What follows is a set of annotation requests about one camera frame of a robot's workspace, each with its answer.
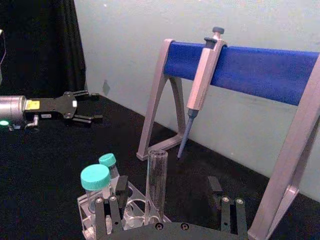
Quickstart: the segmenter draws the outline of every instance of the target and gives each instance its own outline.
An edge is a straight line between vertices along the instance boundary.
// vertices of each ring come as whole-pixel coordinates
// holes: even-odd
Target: vial
[[[88,209],[90,212],[90,221],[93,232],[96,232],[96,209],[95,201],[97,198],[103,198],[103,191],[110,189],[109,169],[101,164],[87,166],[80,174],[81,185],[85,189]]]
[[[112,192],[116,193],[116,186],[119,178],[119,172],[116,166],[116,157],[113,153],[108,153],[99,158],[99,163],[109,168]]]

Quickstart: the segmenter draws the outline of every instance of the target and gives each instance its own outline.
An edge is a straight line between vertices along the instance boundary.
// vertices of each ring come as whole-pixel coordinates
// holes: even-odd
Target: blue pipette holder bar
[[[185,127],[182,79],[194,80],[204,44],[166,39],[160,50],[137,157],[181,143]],[[164,86],[170,80],[178,133],[149,147]],[[267,240],[299,193],[299,184],[319,125],[320,57],[318,52],[225,46],[212,86],[297,106],[272,176],[251,228],[250,240]]]

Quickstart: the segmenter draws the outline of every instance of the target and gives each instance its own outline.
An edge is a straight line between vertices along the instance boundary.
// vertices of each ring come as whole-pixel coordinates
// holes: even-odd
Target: metal bracket
[[[148,151],[150,150],[168,150],[174,146],[177,146],[181,143],[185,129],[186,129],[186,119],[185,119],[185,109],[184,109],[184,97],[182,89],[182,80],[178,77],[171,77],[164,75],[164,68],[168,58],[168,52],[170,44],[174,42],[173,39],[164,40],[158,61],[155,67],[155,73],[151,88],[151,93],[148,101],[148,106],[146,110],[145,120],[143,124],[140,144],[136,156],[141,161],[144,161],[148,158]],[[164,87],[167,80],[170,80],[174,101],[176,109],[176,117],[178,123],[178,133],[176,136],[171,137],[167,140],[159,142],[151,147],[149,147],[152,128],[155,122],[155,116],[157,113],[158,105]]]
[[[295,116],[248,231],[250,240],[270,238],[299,193],[299,184],[319,126],[320,56],[314,64]]]

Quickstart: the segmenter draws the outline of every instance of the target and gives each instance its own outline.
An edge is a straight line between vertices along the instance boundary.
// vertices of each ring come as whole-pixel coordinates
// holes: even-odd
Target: wall
[[[220,26],[225,28],[223,38],[230,46],[320,50],[320,2],[313,0],[75,2],[88,90],[107,95],[142,115],[146,113],[163,39],[203,43],[204,37],[211,36],[212,27]],[[185,103],[191,85],[188,80],[183,83]],[[296,109],[211,87],[190,138],[269,177]],[[155,120],[177,129],[168,84]],[[320,201],[319,154],[318,135],[301,183],[301,191],[317,201]]]

